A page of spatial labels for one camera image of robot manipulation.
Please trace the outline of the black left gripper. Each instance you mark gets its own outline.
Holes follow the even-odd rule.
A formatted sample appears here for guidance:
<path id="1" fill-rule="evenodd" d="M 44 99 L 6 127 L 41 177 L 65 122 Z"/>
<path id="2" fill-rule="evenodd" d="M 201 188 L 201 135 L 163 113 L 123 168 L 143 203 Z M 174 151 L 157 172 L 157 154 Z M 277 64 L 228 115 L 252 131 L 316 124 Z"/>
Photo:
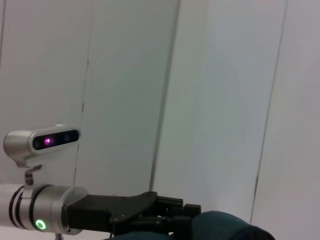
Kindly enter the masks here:
<path id="1" fill-rule="evenodd" d="M 157 217 L 139 217 L 149 209 Z M 151 191 L 135 196 L 89 194 L 69 205 L 66 214 L 71 229 L 112 231 L 114 236 L 153 232 L 192 237 L 191 217 L 201 212 L 198 204 L 184 204 L 180 198 L 158 196 Z"/>

